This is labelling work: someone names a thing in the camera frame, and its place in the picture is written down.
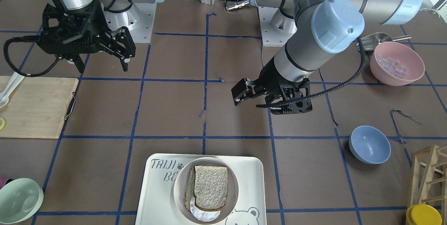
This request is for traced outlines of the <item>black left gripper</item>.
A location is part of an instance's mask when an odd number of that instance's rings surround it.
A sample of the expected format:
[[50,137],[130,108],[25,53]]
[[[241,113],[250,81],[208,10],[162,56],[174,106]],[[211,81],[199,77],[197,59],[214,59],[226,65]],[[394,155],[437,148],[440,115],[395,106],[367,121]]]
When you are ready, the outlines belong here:
[[242,78],[233,86],[231,93],[235,107],[244,100],[259,96],[265,96],[266,104],[299,99],[299,101],[285,106],[270,107],[273,115],[299,114],[313,110],[311,99],[306,99],[311,94],[310,80],[308,78],[298,82],[286,80],[277,71],[274,61],[269,61],[262,68],[258,79],[252,81]]

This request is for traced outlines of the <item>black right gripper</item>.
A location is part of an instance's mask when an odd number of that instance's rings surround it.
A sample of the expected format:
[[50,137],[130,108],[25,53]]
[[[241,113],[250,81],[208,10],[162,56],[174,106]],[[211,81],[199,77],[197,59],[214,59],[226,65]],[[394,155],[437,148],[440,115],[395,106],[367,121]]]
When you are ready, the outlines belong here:
[[127,27],[115,31],[108,26],[99,0],[85,7],[69,10],[63,0],[52,0],[43,12],[43,31],[37,44],[48,54],[71,55],[78,72],[85,64],[79,54],[104,51],[120,59],[124,72],[136,46]]

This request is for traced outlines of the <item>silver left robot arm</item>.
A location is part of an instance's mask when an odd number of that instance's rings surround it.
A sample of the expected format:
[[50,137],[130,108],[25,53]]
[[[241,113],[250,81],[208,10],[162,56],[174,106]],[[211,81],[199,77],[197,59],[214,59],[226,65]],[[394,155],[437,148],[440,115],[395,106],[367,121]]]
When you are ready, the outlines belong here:
[[[235,106],[249,98],[264,96],[274,115],[306,113],[311,99],[338,90],[362,72],[365,50],[360,43],[365,22],[381,25],[404,24],[419,11],[423,0],[249,0],[254,6],[285,9],[285,18],[297,31],[260,71],[256,80],[241,79],[232,89]],[[360,66],[347,81],[311,94],[310,80],[315,70],[353,41],[359,42]]]

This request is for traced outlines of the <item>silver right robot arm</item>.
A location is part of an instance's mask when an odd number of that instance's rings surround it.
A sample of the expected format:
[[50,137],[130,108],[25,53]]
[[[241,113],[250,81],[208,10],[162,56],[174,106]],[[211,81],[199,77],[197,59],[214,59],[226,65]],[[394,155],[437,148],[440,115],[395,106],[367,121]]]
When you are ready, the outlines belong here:
[[56,60],[65,59],[80,73],[81,54],[106,52],[117,57],[126,72],[136,55],[135,43],[150,25],[137,4],[164,0],[48,0],[37,45]]

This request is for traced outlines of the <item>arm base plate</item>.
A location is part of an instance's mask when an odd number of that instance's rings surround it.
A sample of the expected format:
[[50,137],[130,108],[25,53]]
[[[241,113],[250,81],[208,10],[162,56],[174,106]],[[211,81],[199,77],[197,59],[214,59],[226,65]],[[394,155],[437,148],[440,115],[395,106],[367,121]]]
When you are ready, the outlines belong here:
[[297,31],[293,18],[288,18],[276,7],[258,7],[262,45],[282,47]]
[[126,26],[134,43],[150,43],[156,8],[156,3],[135,3],[123,13],[104,12],[104,15],[111,30]]

